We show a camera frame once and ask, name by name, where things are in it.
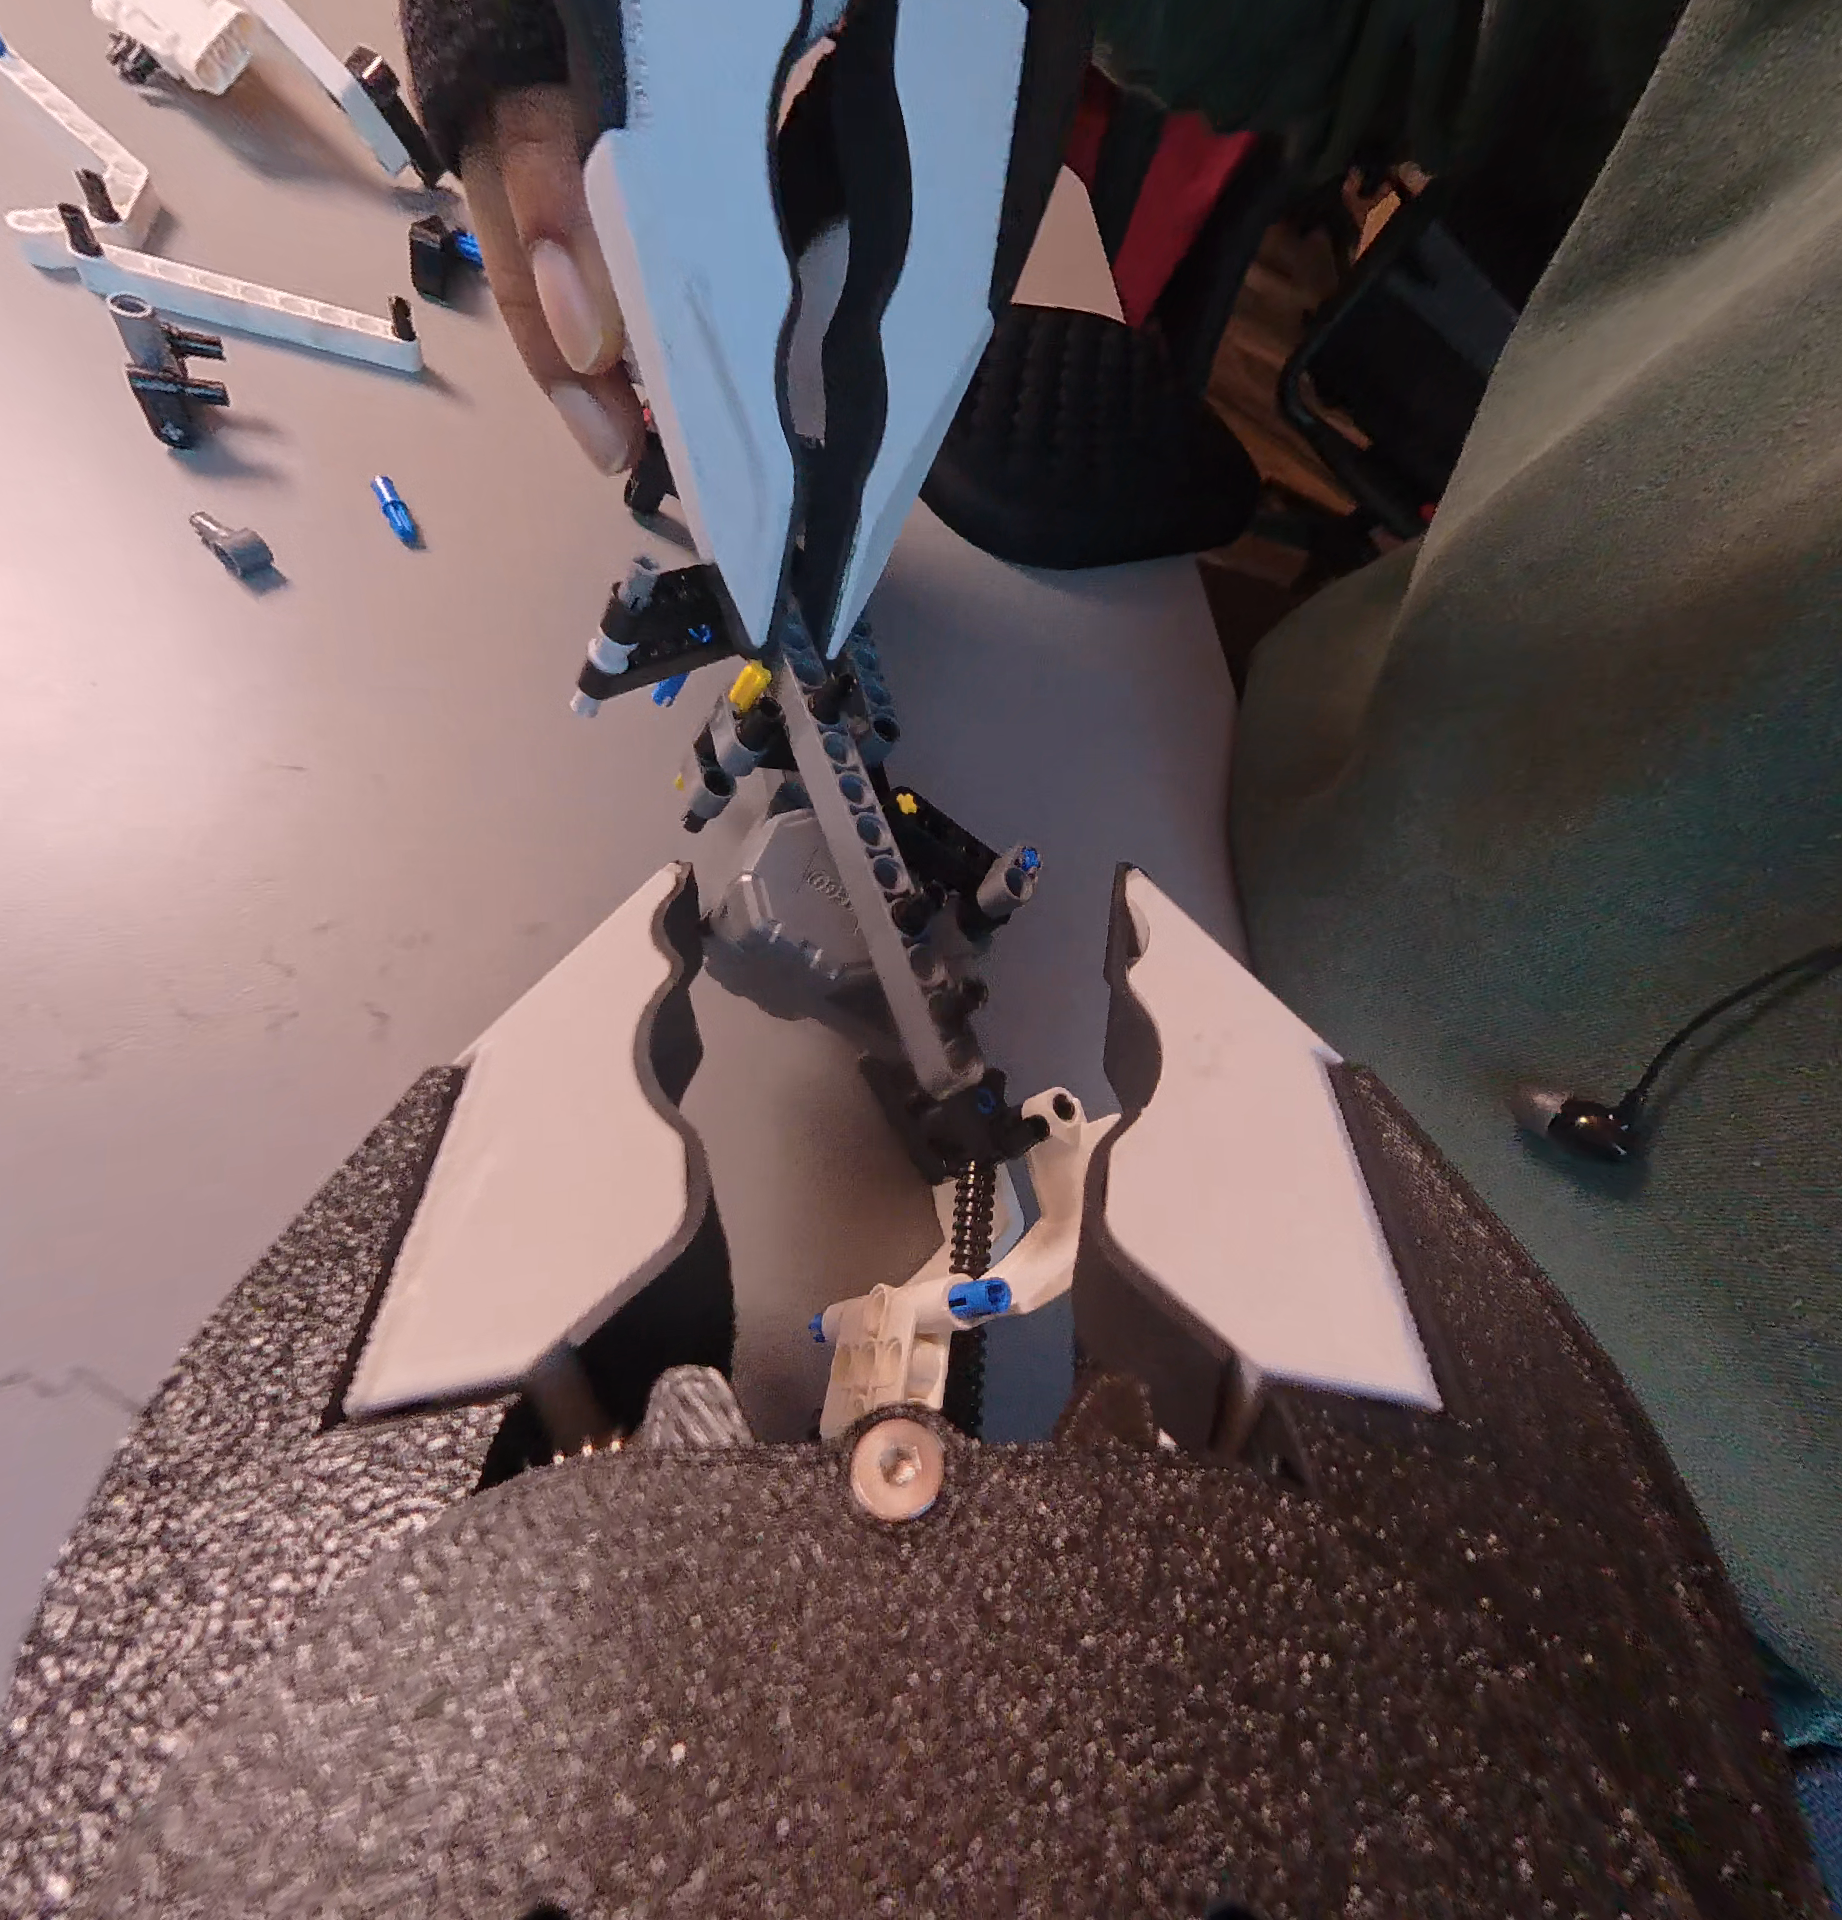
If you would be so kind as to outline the person's leg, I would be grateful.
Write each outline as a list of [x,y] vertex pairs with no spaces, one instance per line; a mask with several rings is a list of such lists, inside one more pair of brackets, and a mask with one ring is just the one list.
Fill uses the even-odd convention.
[[1766,1681],[1822,1879],[1842,1918],[1842,1702],[1783,1664],[1767,1664]]

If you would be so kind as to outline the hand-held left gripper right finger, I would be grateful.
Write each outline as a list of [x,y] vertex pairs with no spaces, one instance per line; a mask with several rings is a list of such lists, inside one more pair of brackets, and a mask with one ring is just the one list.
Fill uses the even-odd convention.
[[1118,1121],[1085,1183],[1082,1356],[1184,1453],[1245,1453],[1280,1392],[1441,1413],[1341,1057],[1130,864],[1104,976]]

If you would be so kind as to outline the black toy truck chassis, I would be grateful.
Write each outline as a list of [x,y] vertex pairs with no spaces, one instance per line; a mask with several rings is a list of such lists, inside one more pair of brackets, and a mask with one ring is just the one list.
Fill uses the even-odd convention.
[[[796,630],[788,642],[816,654]],[[899,739],[870,622],[862,620],[835,661],[823,661],[829,691],[846,696],[849,724],[896,848],[935,907],[935,943],[959,982],[965,1010],[984,1003],[978,961],[988,939],[1030,901],[1040,854],[995,851],[952,817],[890,780],[887,752]],[[739,780],[783,773],[765,818],[742,845],[736,877],[705,912],[709,969],[785,1020],[820,1020],[862,1049],[862,1076],[920,1174],[952,1198],[944,1296],[924,1314],[906,1351],[899,1396],[935,1407],[953,1427],[978,1434],[984,1407],[984,1328],[1030,1309],[1027,1258],[1004,1278],[1004,1206],[1015,1191],[1009,1167],[1065,1141],[1079,1125],[1077,1101],[1052,1092],[1040,1107],[1007,1096],[988,1063],[981,1081],[953,1097],[928,1096],[909,1068],[870,962],[862,926],[796,765],[785,709],[763,661],[745,661],[717,699],[684,764],[677,788],[686,830],[701,831],[734,800]]]

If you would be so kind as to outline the grey desk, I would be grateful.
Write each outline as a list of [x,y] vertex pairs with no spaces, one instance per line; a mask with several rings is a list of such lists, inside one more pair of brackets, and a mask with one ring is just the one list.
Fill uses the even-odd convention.
[[[88,5],[0,29],[147,161],[159,246],[380,314],[423,211],[292,60],[223,99],[136,92]],[[151,439],[116,326],[6,211],[75,154],[0,78],[0,1699],[128,1418],[243,1274],[428,1068],[459,1057],[663,864],[722,885],[758,795],[686,837],[674,709],[573,718],[614,578],[680,560],[622,512],[485,287],[414,302],[425,378],[230,338],[201,450]],[[423,547],[393,538],[388,474]],[[195,510],[269,541],[239,583]],[[981,1037],[1011,1093],[1100,1115],[1120,862],[1243,952],[1234,695],[1193,564],[1044,574],[918,510],[877,596],[898,778],[1045,858]],[[935,1212],[855,1050],[702,977],[709,1144],[757,1434],[806,1436],[823,1301],[898,1283]]]

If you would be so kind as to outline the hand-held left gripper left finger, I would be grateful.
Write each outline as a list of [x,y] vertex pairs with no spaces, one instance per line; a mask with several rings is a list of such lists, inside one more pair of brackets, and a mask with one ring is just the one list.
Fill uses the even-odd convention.
[[701,965],[695,871],[674,862],[472,1044],[345,1418],[524,1392],[573,1446],[639,1427],[674,1367],[730,1372],[729,1248],[681,1112]]

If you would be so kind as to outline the red plastic chair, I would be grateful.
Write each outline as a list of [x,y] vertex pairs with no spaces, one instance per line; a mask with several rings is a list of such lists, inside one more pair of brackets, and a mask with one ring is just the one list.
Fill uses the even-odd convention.
[[1165,112],[1100,68],[1082,83],[1065,165],[1089,196],[1123,321],[1150,323],[1258,133],[1220,133],[1199,112]]

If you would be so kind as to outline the white panel assembly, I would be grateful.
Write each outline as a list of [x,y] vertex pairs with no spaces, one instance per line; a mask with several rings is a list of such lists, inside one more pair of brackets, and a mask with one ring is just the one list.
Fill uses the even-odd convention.
[[366,46],[348,56],[285,3],[93,3],[110,32],[110,65],[131,83],[167,76],[189,91],[223,96],[272,41],[308,74],[363,143],[399,180],[435,189],[446,177],[393,65]]

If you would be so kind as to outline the dark pin connector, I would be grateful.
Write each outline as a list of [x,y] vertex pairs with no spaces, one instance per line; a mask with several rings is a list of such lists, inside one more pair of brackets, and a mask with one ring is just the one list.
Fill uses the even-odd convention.
[[191,360],[223,360],[223,338],[169,323],[148,300],[111,294],[108,314],[126,350],[126,380],[155,438],[172,450],[193,450],[201,439],[199,412],[227,408],[218,380],[198,378]]

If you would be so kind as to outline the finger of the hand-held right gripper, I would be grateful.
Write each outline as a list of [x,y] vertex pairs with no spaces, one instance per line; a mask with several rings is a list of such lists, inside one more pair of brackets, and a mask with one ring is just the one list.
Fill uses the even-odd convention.
[[798,3],[578,9],[593,226],[695,545],[752,652],[778,615],[798,495],[783,402],[796,284],[772,169],[808,20]]
[[866,611],[992,333],[1027,31],[1015,3],[851,5],[816,66],[844,227],[808,456],[820,644]]

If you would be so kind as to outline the white angled beam assembly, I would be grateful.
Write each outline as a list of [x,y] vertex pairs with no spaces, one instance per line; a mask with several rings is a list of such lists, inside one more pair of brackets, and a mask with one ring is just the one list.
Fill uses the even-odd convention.
[[102,299],[133,294],[178,319],[298,347],[396,376],[420,376],[423,344],[394,297],[380,314],[262,286],[155,253],[165,213],[148,165],[27,60],[0,29],[0,78],[73,151],[75,200],[4,214],[13,246],[42,273],[73,276]]

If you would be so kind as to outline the person's right hand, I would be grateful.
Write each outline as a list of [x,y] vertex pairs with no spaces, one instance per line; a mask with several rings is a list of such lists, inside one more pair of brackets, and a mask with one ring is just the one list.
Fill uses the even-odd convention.
[[642,452],[626,326],[581,177],[565,86],[501,92],[465,142],[459,177],[485,275],[528,376],[604,474]]

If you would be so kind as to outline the long grey holed beam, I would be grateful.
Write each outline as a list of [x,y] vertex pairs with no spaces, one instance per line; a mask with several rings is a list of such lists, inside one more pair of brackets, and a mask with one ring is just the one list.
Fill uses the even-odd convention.
[[787,737],[837,879],[862,926],[892,1024],[922,1089],[939,1099],[972,1089],[985,1069],[959,982],[935,943],[935,907],[896,848],[851,729],[846,696],[823,661],[774,638],[763,663]]

